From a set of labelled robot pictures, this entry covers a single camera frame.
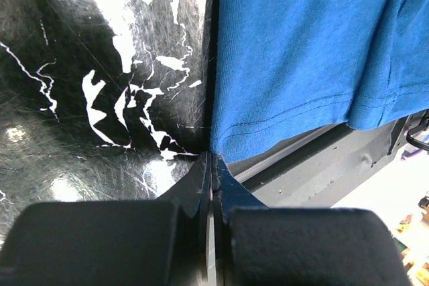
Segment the blue t shirt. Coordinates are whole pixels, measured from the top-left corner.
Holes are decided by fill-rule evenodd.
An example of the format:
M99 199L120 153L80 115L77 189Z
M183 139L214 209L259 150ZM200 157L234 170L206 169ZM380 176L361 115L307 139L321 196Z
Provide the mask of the blue t shirt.
M219 0L210 150L225 161L427 108L428 0Z

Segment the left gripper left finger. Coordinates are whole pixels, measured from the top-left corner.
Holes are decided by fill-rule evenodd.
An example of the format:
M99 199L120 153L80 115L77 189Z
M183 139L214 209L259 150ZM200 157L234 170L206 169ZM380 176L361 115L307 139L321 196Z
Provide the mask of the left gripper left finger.
M1 249L2 285L204 285L211 154L155 200L28 206Z

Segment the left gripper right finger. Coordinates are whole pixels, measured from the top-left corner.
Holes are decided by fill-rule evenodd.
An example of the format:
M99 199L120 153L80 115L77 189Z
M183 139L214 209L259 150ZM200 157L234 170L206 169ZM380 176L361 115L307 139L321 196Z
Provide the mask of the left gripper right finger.
M219 285L409 285L383 221L356 208L270 208L212 161Z

